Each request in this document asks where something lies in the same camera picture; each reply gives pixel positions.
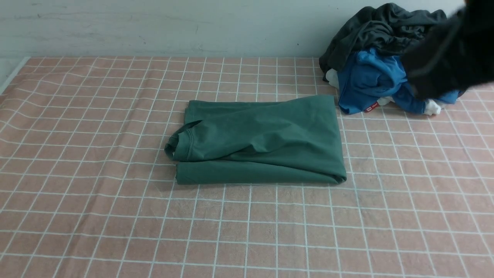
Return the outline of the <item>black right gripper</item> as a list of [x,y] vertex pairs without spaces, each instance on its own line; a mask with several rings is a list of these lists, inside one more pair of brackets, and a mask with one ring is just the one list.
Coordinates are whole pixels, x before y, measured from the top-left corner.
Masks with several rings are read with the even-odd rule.
[[419,100],[439,98],[494,79],[494,2],[467,0],[401,57]]

